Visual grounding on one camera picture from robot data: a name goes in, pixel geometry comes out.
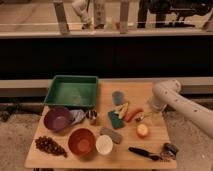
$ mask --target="orange object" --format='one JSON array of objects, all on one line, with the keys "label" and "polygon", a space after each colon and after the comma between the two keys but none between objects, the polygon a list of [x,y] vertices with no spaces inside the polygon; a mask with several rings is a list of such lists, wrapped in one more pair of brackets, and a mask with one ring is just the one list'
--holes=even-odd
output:
[{"label": "orange object", "polygon": [[143,112],[143,109],[142,108],[136,108],[136,109],[130,111],[129,113],[127,113],[124,120],[126,122],[130,122],[132,120],[132,118],[140,112]]},{"label": "orange object", "polygon": [[84,156],[95,146],[95,136],[89,129],[77,129],[71,134],[68,146],[73,154]]},{"label": "orange object", "polygon": [[140,138],[144,138],[149,134],[149,128],[145,124],[140,124],[137,127],[137,134]]}]

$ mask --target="green plastic tray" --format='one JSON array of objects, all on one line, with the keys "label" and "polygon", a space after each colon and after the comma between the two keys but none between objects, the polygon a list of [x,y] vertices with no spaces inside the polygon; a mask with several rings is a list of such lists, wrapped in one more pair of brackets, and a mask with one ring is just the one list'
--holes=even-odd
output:
[{"label": "green plastic tray", "polygon": [[98,77],[56,75],[44,100],[48,106],[90,109],[96,105]]}]

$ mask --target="purple bowl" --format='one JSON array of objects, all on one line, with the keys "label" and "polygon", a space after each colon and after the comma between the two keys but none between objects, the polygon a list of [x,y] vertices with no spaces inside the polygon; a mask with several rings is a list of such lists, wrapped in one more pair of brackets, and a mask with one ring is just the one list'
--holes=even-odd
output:
[{"label": "purple bowl", "polygon": [[72,115],[66,107],[54,107],[44,117],[44,125],[51,131],[60,131],[72,121]]}]

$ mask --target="wooden tabletop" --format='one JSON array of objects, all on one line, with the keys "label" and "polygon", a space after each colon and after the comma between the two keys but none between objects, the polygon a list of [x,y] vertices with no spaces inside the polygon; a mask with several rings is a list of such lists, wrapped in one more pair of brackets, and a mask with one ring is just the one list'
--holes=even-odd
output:
[{"label": "wooden tabletop", "polygon": [[[67,127],[59,133],[53,133],[46,129],[43,119],[48,107],[44,108],[41,119],[38,124],[32,145],[25,162],[27,168],[85,168],[85,169],[175,169],[176,161],[170,162],[152,161],[128,151],[128,147],[139,147],[149,150],[153,153],[160,153],[162,145],[170,142],[167,128],[162,117],[162,113],[154,113],[151,117],[144,119],[144,123],[149,126],[150,134],[141,139],[136,134],[137,123],[133,120],[125,123],[125,127],[116,130],[122,134],[121,144],[114,144],[113,151],[107,156],[101,156],[97,150],[94,150],[83,158],[72,154],[68,148],[68,139],[73,131],[78,128],[90,129],[96,138],[100,135],[102,126],[112,128],[107,113],[114,109],[112,102],[112,93],[116,90],[122,91],[125,99],[130,102],[129,111],[143,107],[145,113],[150,111],[147,100],[152,96],[152,83],[141,82],[110,82],[99,83],[96,110],[98,112],[98,123],[91,126],[88,120],[73,127]],[[52,137],[56,142],[63,146],[68,152],[68,158],[63,156],[53,156],[36,149],[35,139],[39,136]]]}]

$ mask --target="carrot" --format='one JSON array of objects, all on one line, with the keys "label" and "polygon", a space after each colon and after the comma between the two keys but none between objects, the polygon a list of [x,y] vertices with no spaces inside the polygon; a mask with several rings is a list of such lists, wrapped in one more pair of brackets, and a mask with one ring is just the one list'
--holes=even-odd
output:
[{"label": "carrot", "polygon": [[127,113],[124,120],[126,122],[130,122],[132,120],[132,118],[140,112],[143,112],[143,109],[142,108],[136,108],[136,109],[130,111],[129,113]]}]

